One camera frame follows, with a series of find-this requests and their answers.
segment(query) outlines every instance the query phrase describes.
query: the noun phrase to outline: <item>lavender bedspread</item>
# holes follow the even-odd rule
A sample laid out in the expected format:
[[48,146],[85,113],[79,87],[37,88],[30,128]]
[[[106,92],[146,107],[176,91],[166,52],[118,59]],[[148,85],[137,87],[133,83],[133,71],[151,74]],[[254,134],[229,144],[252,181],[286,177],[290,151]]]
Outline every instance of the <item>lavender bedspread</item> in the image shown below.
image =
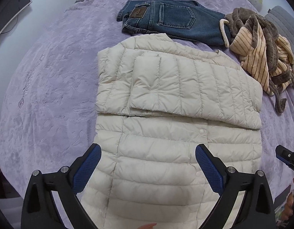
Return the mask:
[[[0,168],[24,197],[30,175],[58,171],[91,145],[98,88],[97,53],[130,37],[121,33],[118,11],[127,0],[77,0],[25,55],[7,89],[0,122]],[[231,13],[254,9],[247,0],[196,0],[207,8]],[[176,40],[211,51],[203,43]],[[273,197],[294,173],[275,158],[278,144],[294,151],[294,89],[288,87],[284,113],[274,97],[263,96],[262,166]]]

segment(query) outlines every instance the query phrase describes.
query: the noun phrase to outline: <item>white puffer jacket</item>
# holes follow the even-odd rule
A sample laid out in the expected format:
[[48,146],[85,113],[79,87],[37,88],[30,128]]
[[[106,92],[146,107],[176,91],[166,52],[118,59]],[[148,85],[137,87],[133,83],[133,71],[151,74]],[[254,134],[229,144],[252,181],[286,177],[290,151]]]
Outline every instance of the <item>white puffer jacket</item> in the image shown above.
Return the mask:
[[[100,229],[196,229],[218,194],[195,159],[205,144],[238,171],[261,156],[260,84],[223,52],[204,52],[166,34],[126,39],[98,53],[102,158],[82,204]],[[231,227],[242,195],[226,227]]]

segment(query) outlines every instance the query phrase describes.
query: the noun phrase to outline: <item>gray cushion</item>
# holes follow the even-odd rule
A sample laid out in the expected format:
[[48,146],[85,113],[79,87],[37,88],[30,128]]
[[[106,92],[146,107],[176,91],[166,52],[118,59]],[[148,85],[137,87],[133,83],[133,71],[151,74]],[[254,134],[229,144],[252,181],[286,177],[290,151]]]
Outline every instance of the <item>gray cushion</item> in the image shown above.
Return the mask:
[[281,6],[275,6],[265,18],[273,22],[280,35],[288,39],[294,54],[294,18]]

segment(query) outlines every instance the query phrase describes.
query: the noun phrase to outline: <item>silver bolt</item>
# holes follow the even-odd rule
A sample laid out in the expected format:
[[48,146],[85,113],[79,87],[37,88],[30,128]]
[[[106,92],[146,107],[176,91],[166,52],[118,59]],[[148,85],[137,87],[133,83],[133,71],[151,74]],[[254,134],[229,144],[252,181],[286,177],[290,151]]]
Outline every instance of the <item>silver bolt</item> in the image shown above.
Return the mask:
[[228,172],[235,173],[236,169],[233,166],[228,167]]
[[39,174],[39,171],[37,169],[34,170],[33,173],[32,173],[33,176],[37,176],[38,174]]
[[61,172],[63,172],[63,173],[68,172],[68,167],[67,166],[63,166],[61,168]]
[[260,177],[263,177],[265,175],[265,173],[262,171],[262,170],[258,170],[257,171],[257,174],[260,176]]

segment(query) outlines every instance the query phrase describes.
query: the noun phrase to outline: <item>brown fleece fabric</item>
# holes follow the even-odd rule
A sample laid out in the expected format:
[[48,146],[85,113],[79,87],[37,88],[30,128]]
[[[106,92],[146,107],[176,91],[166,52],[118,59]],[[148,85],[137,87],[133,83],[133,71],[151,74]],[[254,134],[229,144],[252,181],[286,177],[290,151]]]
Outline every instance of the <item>brown fleece fabric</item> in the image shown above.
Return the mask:
[[257,80],[268,95],[275,95],[275,109],[282,113],[286,99],[279,93],[294,84],[291,65],[294,55],[288,40],[261,15],[245,8],[235,8],[225,18],[229,21],[230,50],[240,55],[242,68]]

